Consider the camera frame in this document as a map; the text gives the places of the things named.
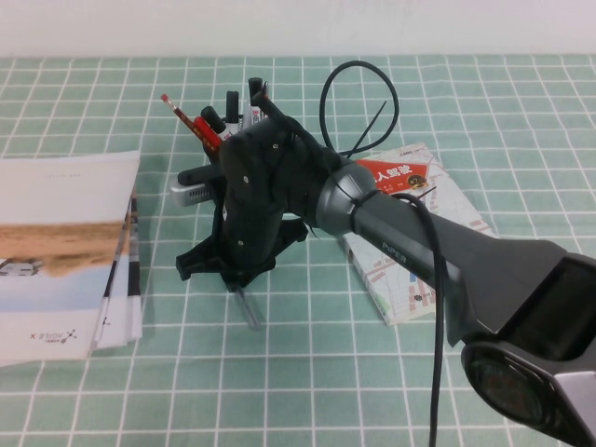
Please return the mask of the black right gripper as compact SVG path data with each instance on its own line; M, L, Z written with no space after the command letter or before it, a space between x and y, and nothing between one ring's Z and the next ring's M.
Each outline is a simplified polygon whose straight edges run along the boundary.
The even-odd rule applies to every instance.
M182 281L194 274L218 274L228 290L274 269L278 256L303 242L305 224L316 224L316 207L331 173L344 165L334 151L301 137L270 118L225 141L220 163L227 186L222 244L206 238L176 257ZM301 219L283 220L291 212Z

